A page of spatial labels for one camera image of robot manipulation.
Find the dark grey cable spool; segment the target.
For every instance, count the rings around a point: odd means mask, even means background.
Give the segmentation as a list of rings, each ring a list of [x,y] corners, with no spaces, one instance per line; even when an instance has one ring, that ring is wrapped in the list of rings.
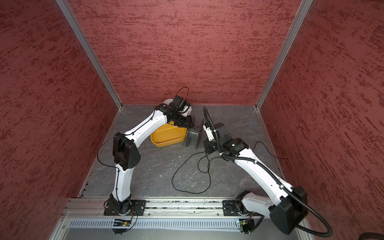
[[[192,127],[187,130],[186,138],[185,138],[186,147],[193,146],[196,150],[198,149],[203,136],[204,124],[205,124],[205,120],[202,119],[198,127]]]

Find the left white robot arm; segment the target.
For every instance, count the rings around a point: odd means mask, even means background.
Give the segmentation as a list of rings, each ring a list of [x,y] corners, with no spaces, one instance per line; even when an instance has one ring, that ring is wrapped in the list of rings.
[[[139,147],[155,130],[173,122],[178,128],[189,129],[194,126],[192,107],[180,110],[172,104],[162,103],[152,114],[133,129],[117,133],[113,137],[113,157],[116,168],[114,190],[107,201],[108,210],[120,216],[133,212],[131,203],[131,181],[135,167],[141,160]]]

